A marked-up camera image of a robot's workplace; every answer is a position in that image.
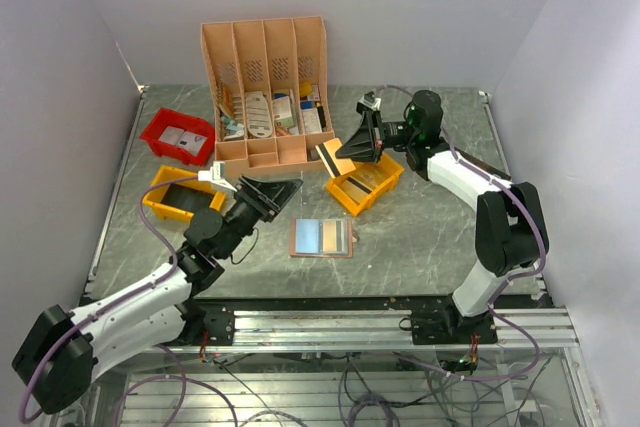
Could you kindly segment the pink leather card holder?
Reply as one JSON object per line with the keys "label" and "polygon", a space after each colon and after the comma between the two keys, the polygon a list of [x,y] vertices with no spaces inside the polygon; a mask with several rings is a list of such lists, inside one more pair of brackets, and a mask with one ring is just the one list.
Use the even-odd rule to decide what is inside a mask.
{"label": "pink leather card holder", "polygon": [[349,219],[292,221],[290,256],[302,258],[350,258],[355,233]]}

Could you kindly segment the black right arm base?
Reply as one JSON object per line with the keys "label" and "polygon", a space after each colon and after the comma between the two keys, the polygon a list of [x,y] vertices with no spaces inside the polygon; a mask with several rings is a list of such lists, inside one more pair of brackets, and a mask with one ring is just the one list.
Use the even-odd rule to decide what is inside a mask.
{"label": "black right arm base", "polygon": [[475,317],[460,317],[444,310],[412,311],[398,327],[411,334],[414,345],[495,344],[498,336],[494,319],[489,313]]}

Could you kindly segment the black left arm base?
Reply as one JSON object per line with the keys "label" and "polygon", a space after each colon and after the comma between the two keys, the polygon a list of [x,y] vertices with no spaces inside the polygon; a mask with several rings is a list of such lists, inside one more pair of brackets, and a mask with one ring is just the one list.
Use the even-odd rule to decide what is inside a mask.
{"label": "black left arm base", "polygon": [[191,298],[160,312],[154,324],[159,344],[168,346],[231,346],[235,335],[234,313],[219,303]]}

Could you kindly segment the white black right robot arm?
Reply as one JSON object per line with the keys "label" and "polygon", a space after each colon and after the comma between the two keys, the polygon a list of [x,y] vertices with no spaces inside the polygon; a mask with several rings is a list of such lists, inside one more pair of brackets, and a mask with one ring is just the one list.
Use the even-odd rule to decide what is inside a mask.
{"label": "white black right robot arm", "polygon": [[394,122],[383,119],[381,103],[377,91],[359,99],[360,125],[336,156],[377,163],[387,149],[400,152],[412,171],[473,209],[476,262],[451,295],[453,311],[440,320],[448,340],[463,342],[476,330],[475,317],[489,312],[511,281],[536,275],[546,265],[549,238],[538,191],[465,158],[443,125],[437,93],[411,94],[401,120]]}

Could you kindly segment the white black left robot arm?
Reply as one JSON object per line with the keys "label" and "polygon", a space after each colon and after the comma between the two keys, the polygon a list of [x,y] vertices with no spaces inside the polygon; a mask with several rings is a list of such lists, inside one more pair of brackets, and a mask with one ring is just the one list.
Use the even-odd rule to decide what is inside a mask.
{"label": "white black left robot arm", "polygon": [[37,419],[26,412],[30,401],[43,414],[58,413],[104,373],[148,348],[196,342],[205,325],[196,296],[223,274],[221,261],[231,258],[258,223],[273,221],[302,184],[242,176],[231,208],[196,212],[181,247],[151,274],[91,304],[43,311],[12,361],[26,385],[20,421]]}

